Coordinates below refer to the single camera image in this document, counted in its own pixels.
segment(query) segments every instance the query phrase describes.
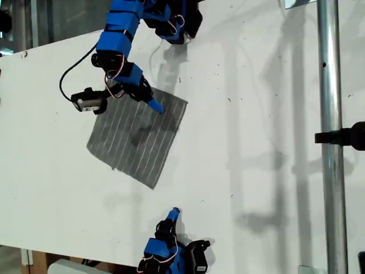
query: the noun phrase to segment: wire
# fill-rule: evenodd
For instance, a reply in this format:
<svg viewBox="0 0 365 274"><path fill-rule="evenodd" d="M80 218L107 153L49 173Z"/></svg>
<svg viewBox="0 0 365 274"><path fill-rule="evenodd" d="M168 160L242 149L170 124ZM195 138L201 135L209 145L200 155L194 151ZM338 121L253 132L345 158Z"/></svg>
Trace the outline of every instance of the wire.
<svg viewBox="0 0 365 274"><path fill-rule="evenodd" d="M108 71L106 74L105 74L105 77L104 77L104 83L105 83L105 85L106 85L106 87L107 87L107 90L109 91L109 93L110 93L110 95L113 97L113 98L115 98L115 99L120 99L123 95L124 95L124 93L125 92L123 92L121 95L119 95L119 96L115 96L113 93L112 93L112 91L110 90L110 88L109 88L109 85L108 85L108 82L107 82L107 75L108 75L108 73L109 73L110 71Z"/></svg>
<svg viewBox="0 0 365 274"><path fill-rule="evenodd" d="M181 14L175 15L175 18L176 17L180 17L182 19L182 25L180 27L183 27L185 25L185 19L184 19L184 17Z"/></svg>
<svg viewBox="0 0 365 274"><path fill-rule="evenodd" d="M155 256L154 255L152 255L151 257L149 257L149 258L142 258L142 260L144 260L144 261L147 261L147 260L149 260L149 259L154 259L154 260L156 260L156 261L158 261L160 264L165 264L165 263L168 263L169 261L171 261L173 258L175 258L176 257L176 255L177 255L177 253L178 253L178 251L179 251L179 247L177 246L177 239L176 239L176 236L174 236L175 237L175 246L176 246L176 252L175 252L175 254L174 255L172 255L170 258L168 258L167 260L165 260L165 261L159 261L158 259L156 259L155 258ZM139 271L138 270L138 268L137 268L137 273L138 274L142 274L144 271Z"/></svg>
<svg viewBox="0 0 365 274"><path fill-rule="evenodd" d="M170 21L167 21L172 27L173 29L175 30L174 33L172 33L173 35L177 34L177 29L175 28L175 26L170 22Z"/></svg>
<svg viewBox="0 0 365 274"><path fill-rule="evenodd" d="M158 261L160 264L164 264L164 263L168 263L169 261L171 261L173 258L175 258L175 256L177 255L177 252L179 251L179 247L177 246L177 240L176 240L176 236L175 236L175 245L176 245L176 252L174 255L172 255L172 257L168 258L166 261L159 261L158 259L156 259L155 257L153 257L156 261Z"/></svg>
<svg viewBox="0 0 365 274"><path fill-rule="evenodd" d="M66 100L70 101L71 102L71 99L69 97L67 97L67 95L63 92L63 89L62 89L62 81L64 79L64 77L66 76L66 74L68 74L72 69L74 69L76 66L78 66L82 61L85 60L86 57L88 57L93 51L94 49L96 49L96 44L94 47L92 47L92 49L87 53L85 54L80 60L78 60L72 67L70 67L68 70L66 70L63 75L61 76L61 79L59 80L59 90L61 91L63 97L66 98Z"/></svg>

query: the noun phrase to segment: black clamp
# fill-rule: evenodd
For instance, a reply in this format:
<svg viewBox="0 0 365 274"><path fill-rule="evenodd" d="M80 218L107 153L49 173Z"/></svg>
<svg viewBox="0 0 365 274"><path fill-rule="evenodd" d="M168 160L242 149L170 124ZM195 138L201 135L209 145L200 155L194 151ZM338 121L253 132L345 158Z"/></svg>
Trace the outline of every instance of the black clamp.
<svg viewBox="0 0 365 274"><path fill-rule="evenodd" d="M365 122L357 122L351 128L315 134L316 144L338 144L352 146L358 151L365 151Z"/></svg>
<svg viewBox="0 0 365 274"><path fill-rule="evenodd" d="M155 238L165 241L168 247L175 245L176 223L171 219L166 219L156 226Z"/></svg>

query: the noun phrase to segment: black cable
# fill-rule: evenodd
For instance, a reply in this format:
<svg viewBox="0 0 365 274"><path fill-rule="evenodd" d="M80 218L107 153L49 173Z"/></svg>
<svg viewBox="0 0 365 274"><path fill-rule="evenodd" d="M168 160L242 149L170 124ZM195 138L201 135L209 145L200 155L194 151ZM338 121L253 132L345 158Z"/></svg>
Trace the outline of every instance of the black cable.
<svg viewBox="0 0 365 274"><path fill-rule="evenodd" d="M86 57L88 57L93 51L94 49L96 49L96 45L94 47L92 47L92 49L84 55L83 58L81 58L80 60L78 60L72 67L70 67L68 70L66 70L64 72L64 74L62 75L61 79L59 80L59 90L61 91L63 97L66 98L66 100L70 101L71 102L71 99L69 97L67 97L67 95L63 92L62 90L62 81L64 79L64 77L66 76L66 74L68 74L72 69L74 69L76 66L78 66L82 61L85 60Z"/></svg>

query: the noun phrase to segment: white tabletop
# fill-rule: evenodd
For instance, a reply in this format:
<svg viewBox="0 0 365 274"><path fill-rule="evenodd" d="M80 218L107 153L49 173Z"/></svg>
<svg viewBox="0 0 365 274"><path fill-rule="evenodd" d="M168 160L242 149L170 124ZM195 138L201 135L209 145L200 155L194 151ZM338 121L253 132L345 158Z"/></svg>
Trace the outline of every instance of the white tabletop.
<svg viewBox="0 0 365 274"><path fill-rule="evenodd" d="M340 1L344 126L365 117L365 6ZM210 273L326 266L316 4L206 0L187 60L141 24L129 60L189 102L155 190L86 149L96 116L58 90L92 33L0 58L0 244L137 265L155 225L211 239ZM68 95L103 88L90 59ZM365 250L365 154L344 149L350 273Z"/></svg>

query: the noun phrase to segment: gray cloth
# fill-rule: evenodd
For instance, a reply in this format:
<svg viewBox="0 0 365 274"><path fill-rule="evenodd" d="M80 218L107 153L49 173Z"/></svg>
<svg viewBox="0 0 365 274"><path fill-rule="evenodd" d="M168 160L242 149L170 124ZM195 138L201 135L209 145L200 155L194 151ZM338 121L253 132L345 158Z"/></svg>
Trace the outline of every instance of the gray cloth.
<svg viewBox="0 0 365 274"><path fill-rule="evenodd" d="M104 114L98 115L87 143L91 154L134 179L154 188L185 114L187 102L153 88L165 113L153 111L128 95L109 99Z"/></svg>

